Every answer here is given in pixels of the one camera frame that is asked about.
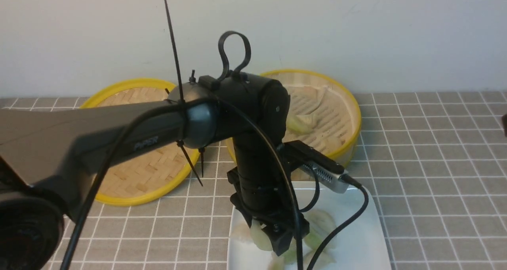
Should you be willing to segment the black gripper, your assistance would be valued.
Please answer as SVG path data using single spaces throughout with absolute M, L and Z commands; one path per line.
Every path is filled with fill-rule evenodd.
M 230 201 L 245 219 L 249 227 L 252 221 L 263 223 L 263 232 L 268 236 L 272 251 L 281 256 L 289 248 L 295 236 L 296 227 L 303 238 L 309 234 L 310 225 L 301 210 L 297 211 L 298 220 L 294 220 L 297 199 L 291 197 L 293 186 L 287 186 L 284 176 L 275 172 L 278 177 L 268 174 L 268 183 L 257 184 L 242 177 L 237 168 L 227 172 L 228 182 L 235 188 Z

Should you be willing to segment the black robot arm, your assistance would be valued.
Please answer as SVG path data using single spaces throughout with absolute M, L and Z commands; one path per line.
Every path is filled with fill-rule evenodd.
M 40 270 L 57 249 L 63 216 L 76 223 L 68 269 L 105 171 L 173 142 L 191 149 L 233 138 L 231 202 L 266 225 L 276 254 L 309 232 L 277 147 L 290 96 L 277 81 L 239 71 L 202 76 L 166 100 L 62 112 L 1 110 L 1 269 Z

